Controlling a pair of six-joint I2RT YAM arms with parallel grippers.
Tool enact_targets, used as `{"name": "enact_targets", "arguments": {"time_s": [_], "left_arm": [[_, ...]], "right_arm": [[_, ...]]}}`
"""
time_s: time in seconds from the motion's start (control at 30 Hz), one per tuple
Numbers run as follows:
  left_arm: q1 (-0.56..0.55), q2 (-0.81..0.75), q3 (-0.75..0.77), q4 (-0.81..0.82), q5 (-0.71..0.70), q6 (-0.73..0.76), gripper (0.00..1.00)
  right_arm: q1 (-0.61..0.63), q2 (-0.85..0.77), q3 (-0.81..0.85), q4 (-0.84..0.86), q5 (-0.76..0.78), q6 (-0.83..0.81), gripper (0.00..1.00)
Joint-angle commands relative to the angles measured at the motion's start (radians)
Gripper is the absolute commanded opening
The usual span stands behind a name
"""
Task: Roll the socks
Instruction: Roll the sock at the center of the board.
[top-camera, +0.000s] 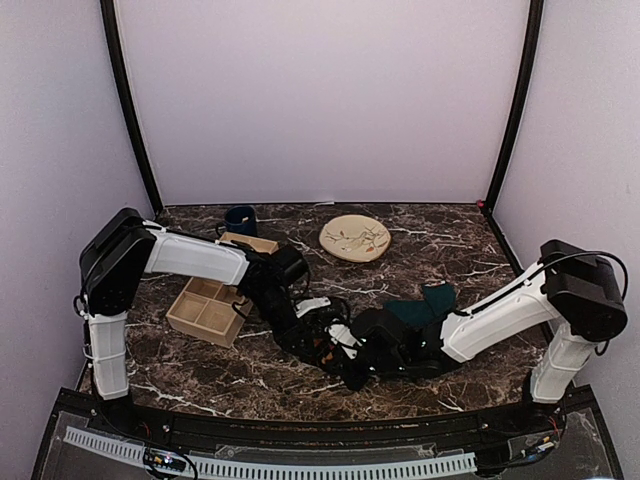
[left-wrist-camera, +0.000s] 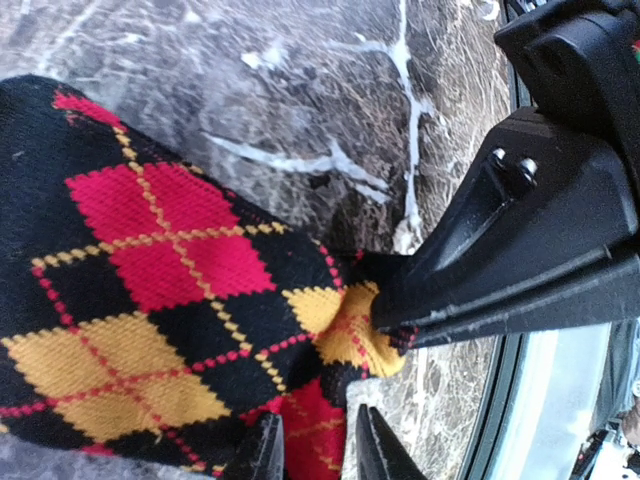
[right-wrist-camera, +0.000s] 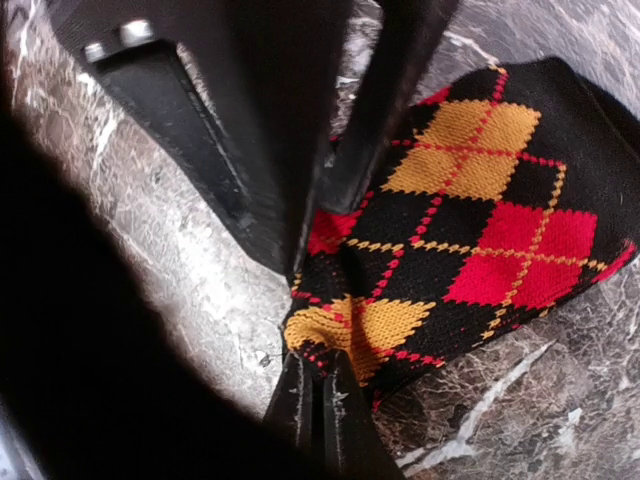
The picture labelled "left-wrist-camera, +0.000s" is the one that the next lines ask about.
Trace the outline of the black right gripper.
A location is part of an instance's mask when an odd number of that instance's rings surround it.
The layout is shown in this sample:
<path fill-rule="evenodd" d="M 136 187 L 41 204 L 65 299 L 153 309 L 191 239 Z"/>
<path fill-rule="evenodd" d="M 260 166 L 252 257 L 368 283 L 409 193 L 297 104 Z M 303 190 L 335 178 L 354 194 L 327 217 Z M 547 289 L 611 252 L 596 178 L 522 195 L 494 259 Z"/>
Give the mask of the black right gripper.
<path fill-rule="evenodd" d="M 639 4 L 507 1 L 494 41 L 547 116 L 639 167 Z"/>

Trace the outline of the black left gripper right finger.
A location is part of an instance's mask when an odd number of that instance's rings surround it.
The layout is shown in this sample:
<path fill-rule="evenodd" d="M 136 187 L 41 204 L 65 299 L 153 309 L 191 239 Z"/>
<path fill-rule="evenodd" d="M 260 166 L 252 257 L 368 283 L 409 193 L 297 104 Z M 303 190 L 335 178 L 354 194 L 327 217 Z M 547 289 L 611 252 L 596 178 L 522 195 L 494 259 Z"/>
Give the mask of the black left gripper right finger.
<path fill-rule="evenodd" d="M 377 408 L 359 406 L 355 433 L 359 479 L 425 480 Z"/>

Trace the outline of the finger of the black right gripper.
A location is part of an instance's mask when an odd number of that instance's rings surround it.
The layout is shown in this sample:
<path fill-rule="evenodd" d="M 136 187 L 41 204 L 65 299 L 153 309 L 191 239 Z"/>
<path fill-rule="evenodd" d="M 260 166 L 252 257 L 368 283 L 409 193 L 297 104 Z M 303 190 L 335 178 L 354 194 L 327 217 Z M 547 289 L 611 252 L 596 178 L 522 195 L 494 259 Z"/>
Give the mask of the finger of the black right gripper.
<path fill-rule="evenodd" d="M 639 316 L 639 214 L 605 141 L 523 108 L 496 125 L 421 248 L 372 305 L 435 346 Z"/>

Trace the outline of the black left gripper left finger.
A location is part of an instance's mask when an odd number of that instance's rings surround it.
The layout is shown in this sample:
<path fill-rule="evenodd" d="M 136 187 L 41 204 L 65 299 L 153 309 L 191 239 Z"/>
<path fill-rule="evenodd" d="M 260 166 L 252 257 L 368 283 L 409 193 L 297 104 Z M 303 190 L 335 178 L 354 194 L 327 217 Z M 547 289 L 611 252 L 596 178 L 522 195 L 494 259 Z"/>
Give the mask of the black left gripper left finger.
<path fill-rule="evenodd" d="M 223 471 L 226 480 L 282 480 L 285 449 L 280 415 L 262 414 L 249 428 Z"/>

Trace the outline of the black red yellow argyle sock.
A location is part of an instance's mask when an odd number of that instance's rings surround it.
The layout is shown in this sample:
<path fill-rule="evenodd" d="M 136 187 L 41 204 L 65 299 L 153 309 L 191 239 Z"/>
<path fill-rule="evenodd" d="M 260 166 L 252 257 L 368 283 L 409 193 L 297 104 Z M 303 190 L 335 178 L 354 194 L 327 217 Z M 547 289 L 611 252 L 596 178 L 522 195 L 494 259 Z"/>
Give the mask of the black red yellow argyle sock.
<path fill-rule="evenodd" d="M 39 76 L 1 83 L 1 428 L 223 479 L 264 413 L 283 479 L 337 479 L 346 391 L 410 339 L 399 255 L 342 254 Z"/>

